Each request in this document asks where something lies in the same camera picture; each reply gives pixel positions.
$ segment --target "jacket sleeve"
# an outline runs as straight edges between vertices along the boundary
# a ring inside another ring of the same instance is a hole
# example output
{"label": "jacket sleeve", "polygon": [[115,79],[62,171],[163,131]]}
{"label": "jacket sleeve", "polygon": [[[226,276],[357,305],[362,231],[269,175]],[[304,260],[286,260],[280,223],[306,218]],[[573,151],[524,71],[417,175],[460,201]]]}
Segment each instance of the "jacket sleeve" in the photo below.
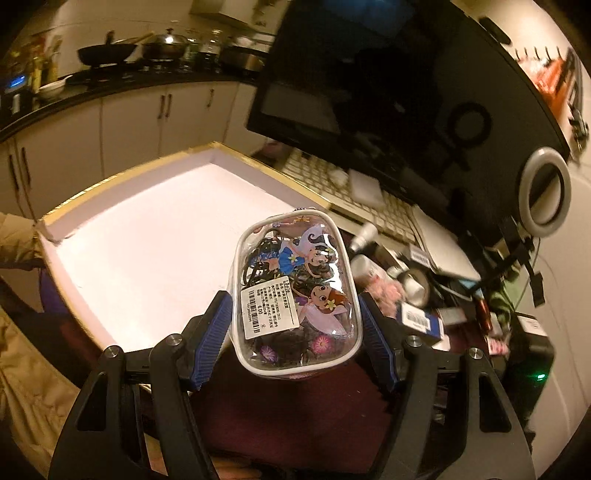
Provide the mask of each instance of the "jacket sleeve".
{"label": "jacket sleeve", "polygon": [[33,220],[0,213],[0,268],[30,270],[42,265]]}

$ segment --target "white notepad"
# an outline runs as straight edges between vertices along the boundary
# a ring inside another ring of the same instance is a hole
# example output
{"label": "white notepad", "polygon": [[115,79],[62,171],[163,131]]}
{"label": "white notepad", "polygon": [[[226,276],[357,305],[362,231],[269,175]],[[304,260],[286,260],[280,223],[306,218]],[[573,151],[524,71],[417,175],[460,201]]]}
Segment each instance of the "white notepad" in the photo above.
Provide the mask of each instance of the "white notepad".
{"label": "white notepad", "polygon": [[473,281],[480,280],[480,274],[457,244],[455,235],[428,217],[417,205],[411,209],[411,217],[436,273]]}

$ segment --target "kitchen backsplash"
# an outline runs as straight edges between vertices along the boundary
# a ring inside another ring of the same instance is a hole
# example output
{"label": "kitchen backsplash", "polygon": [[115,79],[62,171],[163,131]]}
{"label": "kitchen backsplash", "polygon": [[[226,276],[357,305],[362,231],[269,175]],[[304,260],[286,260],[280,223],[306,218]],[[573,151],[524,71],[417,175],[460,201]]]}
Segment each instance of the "kitchen backsplash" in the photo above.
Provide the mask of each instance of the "kitchen backsplash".
{"label": "kitchen backsplash", "polygon": [[[164,33],[169,27],[178,34],[197,37],[218,28],[223,37],[236,30],[219,22],[189,14],[191,0],[49,0],[41,7],[13,42],[19,48],[30,41],[32,34],[47,32],[47,42],[61,35],[58,76],[83,68],[77,50],[105,42],[109,30],[115,39],[137,37],[150,30]],[[141,56],[138,47],[129,61]]]}

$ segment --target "cabinet handle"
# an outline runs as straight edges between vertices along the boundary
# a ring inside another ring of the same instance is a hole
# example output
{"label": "cabinet handle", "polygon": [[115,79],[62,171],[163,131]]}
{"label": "cabinet handle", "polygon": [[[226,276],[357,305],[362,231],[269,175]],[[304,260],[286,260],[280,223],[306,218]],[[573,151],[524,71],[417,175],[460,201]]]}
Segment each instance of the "cabinet handle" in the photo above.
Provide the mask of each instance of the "cabinet handle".
{"label": "cabinet handle", "polygon": [[168,94],[168,108],[166,109],[166,118],[170,116],[170,106],[173,104],[173,96],[171,93]]}
{"label": "cabinet handle", "polygon": [[158,120],[162,120],[164,115],[164,95],[160,95],[160,113],[158,114]]}
{"label": "cabinet handle", "polygon": [[22,164],[25,167],[25,176],[27,177],[27,187],[31,188],[31,172],[29,171],[29,162],[27,161],[27,150],[21,148]]}
{"label": "cabinet handle", "polygon": [[213,103],[213,96],[216,94],[216,91],[212,88],[209,90],[209,101],[207,102],[206,108],[211,107]]}
{"label": "cabinet handle", "polygon": [[17,182],[17,172],[14,169],[14,163],[12,163],[12,155],[8,156],[8,170],[10,170],[10,176],[12,177],[12,185],[14,186],[14,191],[19,192],[20,187],[18,186]]}

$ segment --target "transparent pouch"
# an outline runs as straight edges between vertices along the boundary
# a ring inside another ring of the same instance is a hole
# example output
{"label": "transparent pouch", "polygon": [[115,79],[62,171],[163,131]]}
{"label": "transparent pouch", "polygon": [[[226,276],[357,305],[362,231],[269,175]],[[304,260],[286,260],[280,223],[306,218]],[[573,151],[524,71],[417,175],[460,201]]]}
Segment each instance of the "transparent pouch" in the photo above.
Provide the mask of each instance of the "transparent pouch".
{"label": "transparent pouch", "polygon": [[318,210],[249,228],[232,267],[230,336],[241,364],[266,377],[302,378],[353,357],[362,322],[345,245]]}

